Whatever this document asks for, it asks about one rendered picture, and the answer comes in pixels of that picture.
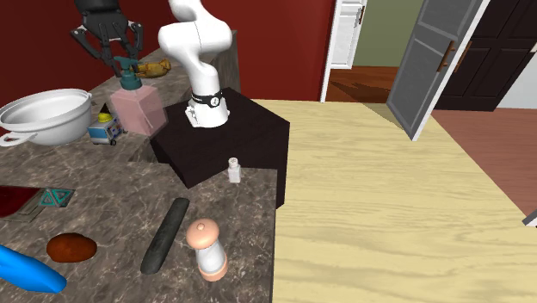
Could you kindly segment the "white panelled door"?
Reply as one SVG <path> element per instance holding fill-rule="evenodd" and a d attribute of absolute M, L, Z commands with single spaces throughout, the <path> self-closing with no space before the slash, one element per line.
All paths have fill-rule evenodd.
<path fill-rule="evenodd" d="M 366 7 L 367 0 L 335 0 L 320 102 L 325 102 L 330 72 L 333 69 L 350 70 L 353 66 Z"/>

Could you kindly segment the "dark brown panelled door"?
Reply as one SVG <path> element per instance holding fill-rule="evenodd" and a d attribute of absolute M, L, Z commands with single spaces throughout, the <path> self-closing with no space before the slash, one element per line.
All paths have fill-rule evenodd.
<path fill-rule="evenodd" d="M 537 0 L 491 0 L 435 107 L 495 110 L 535 44 Z"/>

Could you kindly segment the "grey panelled door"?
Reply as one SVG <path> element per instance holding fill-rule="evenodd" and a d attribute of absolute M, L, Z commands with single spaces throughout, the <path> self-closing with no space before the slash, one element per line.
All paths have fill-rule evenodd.
<path fill-rule="evenodd" d="M 491 0 L 423 0 L 386 105 L 416 141 Z"/>

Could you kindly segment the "peach and white pepper mill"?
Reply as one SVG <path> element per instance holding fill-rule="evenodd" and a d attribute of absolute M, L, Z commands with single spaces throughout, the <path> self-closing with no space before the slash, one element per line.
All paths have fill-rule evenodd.
<path fill-rule="evenodd" d="M 214 220 L 195 220 L 188 227 L 186 241 L 194 249 L 198 269 L 206 281 L 218 281 L 226 274 L 227 255 L 219 242 L 219 226 Z"/>

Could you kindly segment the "pink soap dispenser teal pump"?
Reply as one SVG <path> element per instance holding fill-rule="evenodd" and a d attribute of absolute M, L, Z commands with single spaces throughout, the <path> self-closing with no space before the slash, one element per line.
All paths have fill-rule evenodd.
<path fill-rule="evenodd" d="M 168 122 L 157 88 L 142 84 L 130 70 L 137 59 L 115 56 L 114 60 L 121 68 L 120 88 L 110 96 L 115 113 L 128 132 L 154 136 Z"/>

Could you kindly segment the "flat book with teal triangles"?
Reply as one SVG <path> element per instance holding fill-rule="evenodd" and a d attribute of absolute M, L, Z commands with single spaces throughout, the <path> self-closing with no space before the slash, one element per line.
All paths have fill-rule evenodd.
<path fill-rule="evenodd" d="M 74 189 L 0 185 L 0 220 L 31 222 L 45 207 L 66 207 Z"/>

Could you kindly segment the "yellow toy figure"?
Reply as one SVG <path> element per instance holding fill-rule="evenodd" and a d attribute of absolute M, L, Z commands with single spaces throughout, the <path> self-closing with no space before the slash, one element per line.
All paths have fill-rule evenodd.
<path fill-rule="evenodd" d="M 161 77 L 171 70 L 169 60 L 162 59 L 159 62 L 146 62 L 138 65 L 138 77 Z"/>

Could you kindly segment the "long dark grey bar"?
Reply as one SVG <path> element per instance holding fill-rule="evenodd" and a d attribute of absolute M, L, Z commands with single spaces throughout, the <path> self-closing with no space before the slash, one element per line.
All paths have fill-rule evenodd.
<path fill-rule="evenodd" d="M 140 265 L 140 272 L 142 274 L 156 274 L 161 269 L 170 251 L 171 245 L 174 243 L 176 234 L 188 210 L 188 206 L 189 199 L 182 197 L 174 199 L 145 252 Z"/>

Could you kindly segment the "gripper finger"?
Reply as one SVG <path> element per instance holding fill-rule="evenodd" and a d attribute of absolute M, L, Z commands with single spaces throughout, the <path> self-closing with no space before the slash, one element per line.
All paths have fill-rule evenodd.
<path fill-rule="evenodd" d="M 86 39 L 87 28 L 79 26 L 71 30 L 71 37 L 82 46 L 92 57 L 100 59 L 105 65 L 111 67 L 116 77 L 121 77 L 120 69 L 117 67 L 113 59 L 108 40 L 102 46 L 100 51 L 97 51 Z"/>
<path fill-rule="evenodd" d="M 131 43 L 127 38 L 127 30 L 130 29 L 134 34 L 134 42 Z M 124 28 L 119 29 L 120 43 L 127 51 L 130 59 L 137 59 L 139 52 L 143 49 L 144 27 L 141 23 L 128 21 Z"/>

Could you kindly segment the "blue rounded object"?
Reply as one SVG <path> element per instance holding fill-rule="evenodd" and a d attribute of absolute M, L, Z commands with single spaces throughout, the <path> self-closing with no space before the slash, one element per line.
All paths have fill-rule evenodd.
<path fill-rule="evenodd" d="M 59 293 L 67 280 L 41 261 L 0 245 L 0 278 L 27 291 Z"/>

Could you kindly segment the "small white salt shaker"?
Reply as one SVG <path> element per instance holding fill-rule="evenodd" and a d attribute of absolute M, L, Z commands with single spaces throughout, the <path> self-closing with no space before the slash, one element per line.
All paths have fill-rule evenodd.
<path fill-rule="evenodd" d="M 228 176 L 229 182 L 240 183 L 241 182 L 241 166 L 237 158 L 228 159 Z"/>

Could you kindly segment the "small blue white toy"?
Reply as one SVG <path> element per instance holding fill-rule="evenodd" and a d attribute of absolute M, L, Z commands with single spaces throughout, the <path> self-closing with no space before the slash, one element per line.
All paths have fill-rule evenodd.
<path fill-rule="evenodd" d="M 104 104 L 97 120 L 87 127 L 90 140 L 94 145 L 116 145 L 117 138 L 127 130 L 122 126 L 117 114 L 112 114 Z"/>

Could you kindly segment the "brown round potato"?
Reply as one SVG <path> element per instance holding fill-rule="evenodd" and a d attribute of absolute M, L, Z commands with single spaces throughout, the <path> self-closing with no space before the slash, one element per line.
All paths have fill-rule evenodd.
<path fill-rule="evenodd" d="M 57 263 L 79 263 L 92 258 L 96 251 L 94 240 L 75 232 L 59 234 L 46 245 L 47 255 Z"/>

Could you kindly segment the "dark robot stand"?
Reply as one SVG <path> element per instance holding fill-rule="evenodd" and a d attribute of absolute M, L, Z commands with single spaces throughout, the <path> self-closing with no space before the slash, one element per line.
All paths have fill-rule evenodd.
<path fill-rule="evenodd" d="M 231 88 L 223 96 L 230 115 L 220 127 L 192 127 L 186 102 L 165 108 L 168 123 L 151 138 L 158 162 L 169 164 L 189 189 L 226 170 L 229 158 L 247 168 L 276 169 L 276 206 L 282 206 L 290 122 Z"/>

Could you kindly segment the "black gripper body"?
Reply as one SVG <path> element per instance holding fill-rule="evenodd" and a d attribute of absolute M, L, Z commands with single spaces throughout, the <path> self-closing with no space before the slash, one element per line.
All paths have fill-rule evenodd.
<path fill-rule="evenodd" d="M 127 18 L 122 14 L 119 0 L 74 0 L 82 16 L 82 25 L 74 30 L 74 38 L 86 44 L 90 32 L 100 42 L 117 40 L 127 43 Z"/>

